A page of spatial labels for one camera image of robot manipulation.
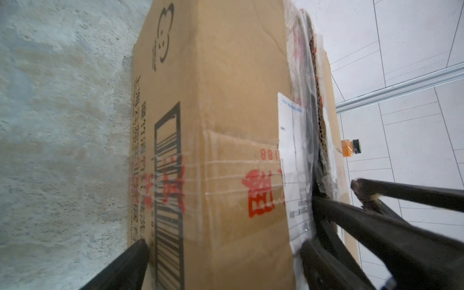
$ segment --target cardboard box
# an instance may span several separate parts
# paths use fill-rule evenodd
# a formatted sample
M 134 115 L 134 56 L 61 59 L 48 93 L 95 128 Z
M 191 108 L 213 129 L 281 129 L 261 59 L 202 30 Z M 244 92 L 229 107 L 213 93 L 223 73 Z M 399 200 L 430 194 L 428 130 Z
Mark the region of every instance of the cardboard box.
M 282 0 L 157 0 L 133 53 L 128 243 L 144 289 L 294 289 L 277 145 Z

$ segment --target metal strip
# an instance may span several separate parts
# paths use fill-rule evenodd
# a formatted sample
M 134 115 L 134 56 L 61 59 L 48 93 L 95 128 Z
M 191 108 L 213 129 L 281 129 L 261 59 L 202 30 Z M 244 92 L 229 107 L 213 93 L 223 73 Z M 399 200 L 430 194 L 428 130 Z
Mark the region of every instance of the metal strip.
M 396 97 L 412 94 L 441 84 L 457 81 L 464 78 L 464 63 L 431 72 L 411 80 L 394 84 L 384 89 L 347 100 L 336 104 L 337 114 L 359 109 L 374 103 L 383 102 Z

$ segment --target white paper label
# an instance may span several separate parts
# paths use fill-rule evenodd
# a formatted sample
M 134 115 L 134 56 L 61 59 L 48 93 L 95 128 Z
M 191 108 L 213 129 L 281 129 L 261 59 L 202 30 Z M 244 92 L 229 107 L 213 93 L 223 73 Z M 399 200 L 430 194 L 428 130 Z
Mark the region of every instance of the white paper label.
M 308 212 L 310 174 L 307 172 L 305 113 L 302 107 L 279 93 L 279 153 L 284 182 L 285 207 L 290 234 L 290 246 L 296 278 L 296 289 L 309 289 L 303 275 L 303 265 L 298 251 L 303 242 L 312 235 L 311 213 Z

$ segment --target concrete wall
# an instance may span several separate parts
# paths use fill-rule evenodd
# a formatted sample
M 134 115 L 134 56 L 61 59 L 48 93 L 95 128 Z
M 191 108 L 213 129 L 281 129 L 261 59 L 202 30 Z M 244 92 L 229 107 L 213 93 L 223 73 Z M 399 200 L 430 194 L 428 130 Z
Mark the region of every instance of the concrete wall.
M 0 0 L 0 289 L 76 289 L 126 246 L 132 47 L 151 0 Z

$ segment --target concrete floor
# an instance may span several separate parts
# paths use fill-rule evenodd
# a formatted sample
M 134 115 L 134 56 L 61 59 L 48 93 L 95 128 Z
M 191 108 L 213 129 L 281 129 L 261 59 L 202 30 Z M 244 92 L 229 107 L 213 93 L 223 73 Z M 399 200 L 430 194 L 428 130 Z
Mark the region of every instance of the concrete floor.
M 151 0 L 0 0 L 0 289 L 126 247 L 132 47 Z

